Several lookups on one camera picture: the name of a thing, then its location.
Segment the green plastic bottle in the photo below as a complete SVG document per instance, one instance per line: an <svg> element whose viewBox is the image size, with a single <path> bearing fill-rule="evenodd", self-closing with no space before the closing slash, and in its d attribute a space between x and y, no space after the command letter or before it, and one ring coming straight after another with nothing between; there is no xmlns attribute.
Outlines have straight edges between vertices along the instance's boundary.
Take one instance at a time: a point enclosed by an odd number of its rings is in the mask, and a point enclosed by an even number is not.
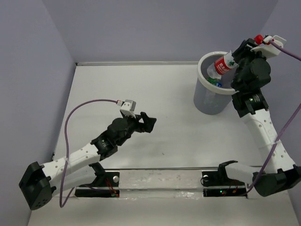
<svg viewBox="0 0 301 226"><path fill-rule="evenodd" d="M211 84L215 85L215 86L218 86L218 84L219 84L219 82L216 79L211 78L211 77L208 77L207 81L210 82Z"/></svg>

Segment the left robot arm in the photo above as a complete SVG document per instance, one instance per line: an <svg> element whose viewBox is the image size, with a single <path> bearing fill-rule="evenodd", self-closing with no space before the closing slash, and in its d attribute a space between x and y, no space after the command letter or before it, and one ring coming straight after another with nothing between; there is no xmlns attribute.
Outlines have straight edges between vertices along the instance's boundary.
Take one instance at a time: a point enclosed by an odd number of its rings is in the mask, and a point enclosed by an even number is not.
<svg viewBox="0 0 301 226"><path fill-rule="evenodd" d="M130 139L133 133L151 133L156 121L156 118L149 117L145 112L135 117L123 115L114 119L107 130L97 138L67 157L42 165L38 162L31 163L19 182L30 210L45 206L55 192L83 184L82 182L67 184L64 180L66 176L84 167L93 169L88 174L88 181L94 186L101 185L104 174L99 162L115 154L118 146Z"/></svg>

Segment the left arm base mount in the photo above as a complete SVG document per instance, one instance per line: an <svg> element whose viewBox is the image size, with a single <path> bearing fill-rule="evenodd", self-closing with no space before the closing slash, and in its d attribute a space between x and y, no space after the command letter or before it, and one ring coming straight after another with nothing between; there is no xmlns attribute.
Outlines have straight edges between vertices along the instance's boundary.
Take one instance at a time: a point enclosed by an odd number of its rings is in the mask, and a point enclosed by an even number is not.
<svg viewBox="0 0 301 226"><path fill-rule="evenodd" d="M106 171L100 163L91 164L96 178L90 184L76 188L75 197L119 198L119 171Z"/></svg>

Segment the red-label clear bottle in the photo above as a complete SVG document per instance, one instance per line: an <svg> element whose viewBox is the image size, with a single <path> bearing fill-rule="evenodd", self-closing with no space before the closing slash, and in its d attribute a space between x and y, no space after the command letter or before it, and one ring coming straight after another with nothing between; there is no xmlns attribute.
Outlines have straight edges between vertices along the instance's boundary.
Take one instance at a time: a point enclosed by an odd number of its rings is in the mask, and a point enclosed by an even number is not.
<svg viewBox="0 0 301 226"><path fill-rule="evenodd" d="M235 63L232 57L232 52L230 51L225 55L221 56L217 60L215 60L208 68L207 75L208 77L214 78L217 81L220 81L222 76L228 71L235 68L238 64Z"/></svg>

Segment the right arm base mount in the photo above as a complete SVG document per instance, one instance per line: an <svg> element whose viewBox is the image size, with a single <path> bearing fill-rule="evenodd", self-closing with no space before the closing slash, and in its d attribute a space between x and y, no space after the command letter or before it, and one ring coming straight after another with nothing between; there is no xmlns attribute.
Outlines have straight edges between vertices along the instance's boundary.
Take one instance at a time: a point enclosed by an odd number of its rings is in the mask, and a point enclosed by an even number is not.
<svg viewBox="0 0 301 226"><path fill-rule="evenodd" d="M223 162L217 170L202 172L200 183L204 197L247 197L245 183L226 176L225 167L233 163L237 161Z"/></svg>

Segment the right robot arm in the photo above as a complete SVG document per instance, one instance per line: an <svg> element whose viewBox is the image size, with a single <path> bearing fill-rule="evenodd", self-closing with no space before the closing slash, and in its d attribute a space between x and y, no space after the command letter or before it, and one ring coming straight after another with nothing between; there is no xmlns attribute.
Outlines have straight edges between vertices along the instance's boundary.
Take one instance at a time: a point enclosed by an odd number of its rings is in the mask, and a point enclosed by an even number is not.
<svg viewBox="0 0 301 226"><path fill-rule="evenodd" d="M275 36L257 35L247 39L233 52L238 67L231 82L236 91L232 102L240 119L248 127L264 163L259 171L237 161L219 164L215 179L226 185L231 181L249 184L262 196L270 196L297 185L301 180L301 169L285 150L280 138L292 122L298 107L279 133L276 132L269 113L269 106L261 88L271 81L268 58L286 52L286 40Z"/></svg>

